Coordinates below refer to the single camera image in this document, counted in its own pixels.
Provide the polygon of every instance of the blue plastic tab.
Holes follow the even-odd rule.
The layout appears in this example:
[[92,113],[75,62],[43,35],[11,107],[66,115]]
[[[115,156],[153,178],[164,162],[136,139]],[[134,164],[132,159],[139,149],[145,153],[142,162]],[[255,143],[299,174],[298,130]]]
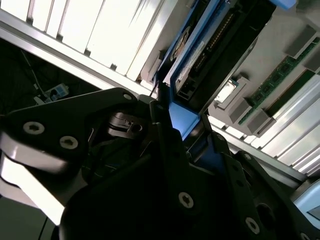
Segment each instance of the blue plastic tab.
[[195,114],[174,102],[169,104],[169,113],[173,128],[179,130],[183,140],[200,121],[198,114]]
[[270,2],[276,6],[288,10],[296,4],[297,0],[270,0]]

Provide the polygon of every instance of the black cable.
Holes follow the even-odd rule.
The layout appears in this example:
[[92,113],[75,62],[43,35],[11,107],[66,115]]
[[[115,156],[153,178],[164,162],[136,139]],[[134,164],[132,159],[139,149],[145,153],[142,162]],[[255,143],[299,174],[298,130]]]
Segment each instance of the black cable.
[[154,85],[154,87],[152,88],[152,91],[151,91],[151,93],[150,93],[149,97],[151,97],[151,96],[152,96],[152,94],[153,94],[153,93],[154,93],[154,91],[156,90],[157,86],[158,86],[158,83],[156,83],[156,84]]
[[41,228],[41,232],[40,232],[40,234],[38,236],[38,240],[41,240],[41,236],[42,236],[42,233],[44,232],[44,229],[45,229],[47,221],[48,221],[48,217],[46,217],[45,220],[44,220],[44,223],[43,223],[42,228]]

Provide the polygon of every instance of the ram module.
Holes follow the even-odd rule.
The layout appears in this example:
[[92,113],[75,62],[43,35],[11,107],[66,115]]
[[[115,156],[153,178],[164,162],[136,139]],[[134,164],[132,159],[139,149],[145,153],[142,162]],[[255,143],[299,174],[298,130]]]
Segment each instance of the ram module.
[[276,67],[269,77],[262,83],[259,89],[247,99],[252,108],[238,122],[243,124],[248,117],[266,100],[267,97],[285,80],[285,78],[296,68],[296,66],[318,45],[320,37],[316,37],[309,46],[294,59],[286,56],[284,60]]

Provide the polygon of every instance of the screw head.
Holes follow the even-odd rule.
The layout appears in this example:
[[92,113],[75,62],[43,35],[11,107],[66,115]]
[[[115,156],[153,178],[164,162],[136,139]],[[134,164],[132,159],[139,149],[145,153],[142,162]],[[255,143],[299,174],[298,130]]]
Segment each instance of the screw head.
[[253,218],[247,217],[245,219],[245,223],[247,227],[251,230],[251,232],[257,235],[260,233],[260,227]]
[[43,126],[40,122],[37,121],[28,121],[23,125],[23,130],[27,134],[39,135],[45,131],[45,126]]
[[78,141],[73,136],[63,136],[60,138],[60,146],[64,149],[76,149],[78,147]]
[[223,140],[224,140],[224,137],[223,137],[221,134],[217,133],[217,134],[216,134],[216,136],[217,136],[217,137],[218,137],[218,139],[220,139],[221,141],[223,141]]
[[179,193],[179,202],[187,209],[191,209],[194,206],[194,200],[192,197],[186,192]]
[[132,96],[130,96],[129,94],[123,94],[124,98],[128,99],[128,100],[132,100]]
[[310,238],[303,232],[300,234],[300,236],[302,240],[310,240]]
[[251,160],[251,156],[250,156],[249,154],[247,154],[247,153],[244,154],[244,157],[245,157],[245,159],[247,159],[247,160]]

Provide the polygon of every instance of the metal bar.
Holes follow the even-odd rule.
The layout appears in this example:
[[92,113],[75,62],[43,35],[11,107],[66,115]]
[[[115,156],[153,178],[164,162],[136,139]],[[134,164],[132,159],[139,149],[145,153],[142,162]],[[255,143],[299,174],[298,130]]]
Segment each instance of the metal bar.
[[34,8],[35,8],[35,0],[30,0],[29,7],[28,7],[28,13],[26,15],[26,21],[31,24],[33,22]]
[[0,37],[100,88],[121,87],[134,95],[150,90],[55,40],[0,9]]
[[96,17],[96,19],[95,19],[95,22],[94,22],[94,25],[93,25],[92,31],[91,31],[91,33],[90,33],[89,40],[88,40],[88,42],[87,42],[87,44],[86,44],[86,47],[85,47],[86,49],[88,49],[88,45],[89,45],[89,42],[90,42],[90,39],[91,39],[92,33],[94,32],[95,26],[96,26],[96,24],[97,24],[97,22],[98,22],[98,19],[99,19],[99,17],[100,17],[101,11],[102,11],[102,8],[103,8],[103,7],[104,7],[104,5],[105,5],[105,2],[106,2],[106,0],[103,0],[103,1],[102,1],[102,4],[101,4],[101,7],[100,7],[100,10],[99,10],[98,16],[97,16],[97,17]]
[[66,0],[65,5],[64,5],[64,9],[63,9],[63,13],[62,13],[62,17],[61,17],[61,21],[60,21],[60,25],[59,25],[59,29],[58,29],[58,33],[57,36],[61,36],[61,31],[62,31],[62,27],[64,25],[64,21],[65,21],[65,17],[66,17],[66,13],[68,10],[68,6],[69,6],[70,0]]
[[55,0],[51,0],[49,15],[48,15],[48,19],[46,20],[45,29],[44,29],[45,32],[47,32],[47,30],[48,30],[48,26],[49,26],[51,14],[52,14],[52,9],[54,8],[54,4],[55,4]]
[[211,125],[211,127],[213,131],[221,134],[230,145],[246,151],[257,158],[258,162],[263,166],[263,168],[267,169],[267,172],[278,181],[281,180],[284,184],[289,184],[288,186],[290,187],[298,187],[307,179],[306,175],[270,157],[262,151],[245,143],[241,139],[238,139],[213,125]]

